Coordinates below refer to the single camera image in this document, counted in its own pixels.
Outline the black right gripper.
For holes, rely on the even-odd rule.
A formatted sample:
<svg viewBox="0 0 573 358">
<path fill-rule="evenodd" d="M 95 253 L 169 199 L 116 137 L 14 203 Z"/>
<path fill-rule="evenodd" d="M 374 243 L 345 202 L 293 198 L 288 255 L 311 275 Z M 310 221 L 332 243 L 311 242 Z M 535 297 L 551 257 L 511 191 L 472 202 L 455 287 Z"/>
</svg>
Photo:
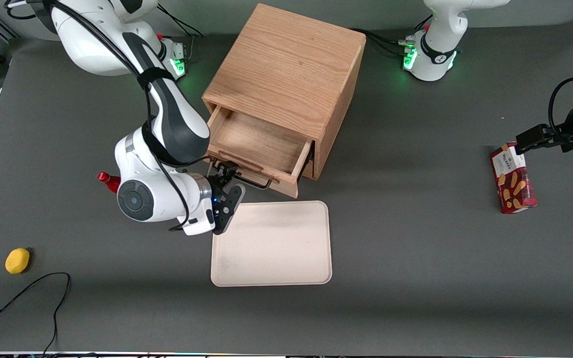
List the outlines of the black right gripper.
<svg viewBox="0 0 573 358">
<path fill-rule="evenodd" d="M 235 190 L 230 188 L 229 192 L 225 192 L 225 189 L 233 181 L 237 170 L 239 170 L 239 166 L 233 161 L 220 161 L 218 163 L 218 173 L 213 176 L 213 185 L 211 186 L 214 218 L 213 234 L 225 233 L 234 215 Z"/>
</svg>

